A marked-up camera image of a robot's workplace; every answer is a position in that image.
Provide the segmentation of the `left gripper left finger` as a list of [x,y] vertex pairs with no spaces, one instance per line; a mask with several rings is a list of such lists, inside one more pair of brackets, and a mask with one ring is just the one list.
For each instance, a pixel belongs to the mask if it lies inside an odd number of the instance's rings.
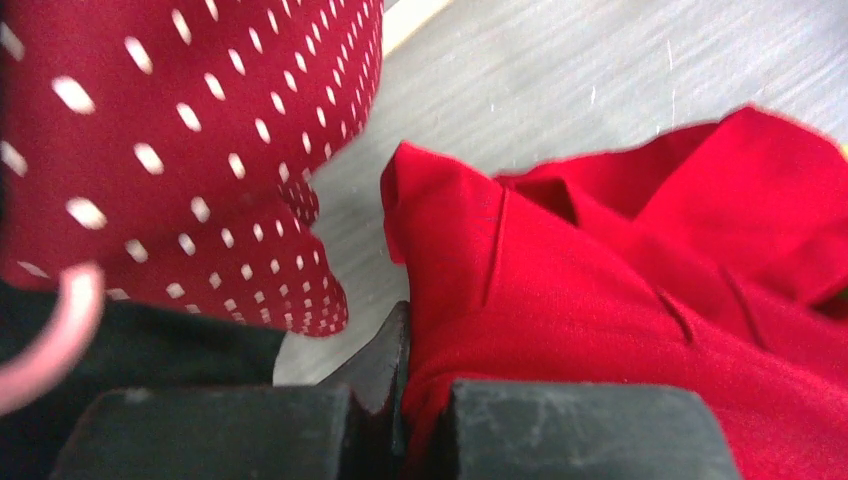
[[98,398],[53,479],[349,479],[350,394],[331,387],[127,389]]

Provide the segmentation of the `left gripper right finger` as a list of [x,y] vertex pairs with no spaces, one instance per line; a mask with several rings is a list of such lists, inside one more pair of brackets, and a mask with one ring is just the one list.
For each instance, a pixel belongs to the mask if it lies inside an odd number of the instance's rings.
[[458,380],[423,462],[411,471],[409,306],[326,379],[351,403],[343,470],[361,479],[736,479],[713,414],[695,394],[662,386]]

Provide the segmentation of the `plain red garment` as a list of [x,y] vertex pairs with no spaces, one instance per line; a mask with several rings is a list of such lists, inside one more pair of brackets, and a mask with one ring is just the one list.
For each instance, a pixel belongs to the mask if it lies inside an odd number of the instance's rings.
[[380,188],[409,278],[409,475],[469,378],[680,387],[745,478],[846,477],[847,159],[828,138],[745,107],[496,177],[404,143]]

